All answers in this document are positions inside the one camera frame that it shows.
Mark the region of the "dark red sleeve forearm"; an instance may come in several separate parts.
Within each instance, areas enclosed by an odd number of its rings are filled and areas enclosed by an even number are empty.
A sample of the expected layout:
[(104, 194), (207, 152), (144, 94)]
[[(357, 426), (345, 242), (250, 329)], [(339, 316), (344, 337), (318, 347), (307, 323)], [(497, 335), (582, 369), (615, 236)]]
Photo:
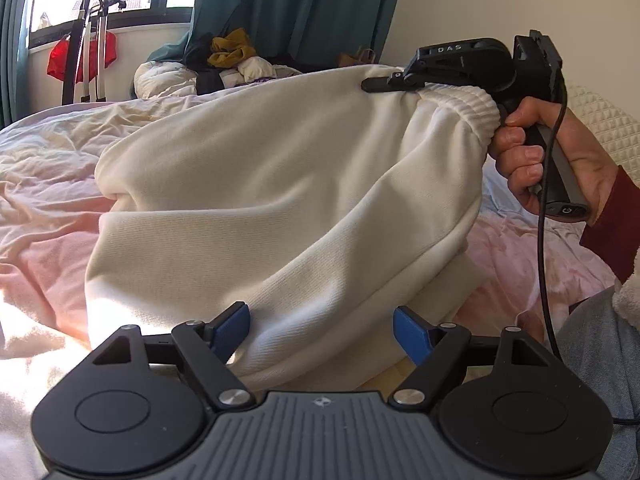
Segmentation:
[(580, 244), (596, 254), (621, 283), (634, 273), (639, 221), (639, 188), (619, 166), (608, 200), (594, 225), (585, 227)]

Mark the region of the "person right hand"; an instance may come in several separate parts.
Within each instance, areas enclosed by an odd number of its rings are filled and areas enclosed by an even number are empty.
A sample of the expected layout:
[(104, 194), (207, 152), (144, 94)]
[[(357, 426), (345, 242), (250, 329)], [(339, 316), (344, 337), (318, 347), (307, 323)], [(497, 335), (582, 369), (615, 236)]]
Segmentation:
[[(544, 150), (525, 143), (525, 129), (540, 122), (552, 127), (560, 111), (559, 104), (526, 98), (496, 130), (489, 145), (489, 155), (495, 159), (498, 173), (506, 178), (511, 193), (531, 214), (539, 212), (538, 198), (530, 188), (542, 178)], [(563, 116), (556, 143), (570, 163), (589, 205), (587, 223), (592, 226), (608, 201), (618, 167), (594, 134), (570, 110)]]

